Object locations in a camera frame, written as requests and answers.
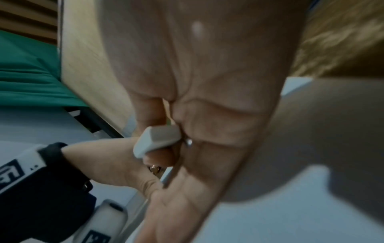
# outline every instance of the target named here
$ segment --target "palm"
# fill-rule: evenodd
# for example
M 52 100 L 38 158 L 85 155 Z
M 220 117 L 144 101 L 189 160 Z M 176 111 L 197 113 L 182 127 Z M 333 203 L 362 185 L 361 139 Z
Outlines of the palm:
M 153 196 L 138 242 L 191 237 L 269 120 L 305 5 L 267 18 L 264 10 L 284 6 L 262 2 L 114 0 L 100 8 L 105 47 L 139 128 L 165 124 L 165 99 L 194 141 L 181 148 L 171 185 Z M 151 161 L 161 157 L 172 160 L 162 150 Z

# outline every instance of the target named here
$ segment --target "hand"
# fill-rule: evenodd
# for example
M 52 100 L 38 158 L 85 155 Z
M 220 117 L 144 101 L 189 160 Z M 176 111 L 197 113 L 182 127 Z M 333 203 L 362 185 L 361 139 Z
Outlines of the hand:
M 182 166 L 156 191 L 136 242 L 186 242 L 252 151 L 280 97 L 307 1 L 109 0 L 99 6 L 104 46 L 138 128 L 171 118 L 193 139 L 148 153 Z
M 62 152 L 88 178 L 103 184 L 133 187 L 149 198 L 162 184 L 133 155 L 136 141 L 137 138 L 103 139 L 69 145 Z

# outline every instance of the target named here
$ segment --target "skin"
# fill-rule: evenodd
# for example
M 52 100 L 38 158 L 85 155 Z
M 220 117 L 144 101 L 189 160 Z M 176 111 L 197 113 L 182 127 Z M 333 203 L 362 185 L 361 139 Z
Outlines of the skin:
M 138 129 L 166 123 L 164 99 L 171 118 L 193 140 L 191 147 L 144 158 L 149 165 L 177 163 L 180 169 L 167 188 L 149 193 L 135 242 L 193 239 L 260 142 L 307 7 L 305 0 L 99 2 L 104 46 L 129 93 Z

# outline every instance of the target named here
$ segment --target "gray surface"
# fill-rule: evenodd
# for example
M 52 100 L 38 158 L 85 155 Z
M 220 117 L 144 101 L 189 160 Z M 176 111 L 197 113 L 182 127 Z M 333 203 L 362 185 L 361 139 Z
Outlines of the gray surface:
M 96 137 L 62 108 L 0 107 L 0 162 L 8 161 L 34 144 L 67 144 Z M 96 204 L 113 199 L 126 205 L 136 190 L 92 182 Z
M 328 80 L 286 95 L 193 242 L 384 242 L 383 94 Z

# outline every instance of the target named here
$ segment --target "green bedsheet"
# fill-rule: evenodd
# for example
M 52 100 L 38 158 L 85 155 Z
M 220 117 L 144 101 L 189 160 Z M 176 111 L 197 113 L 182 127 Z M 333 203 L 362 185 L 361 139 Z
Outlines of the green bedsheet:
M 0 105 L 86 106 L 59 79 L 56 46 L 0 30 Z

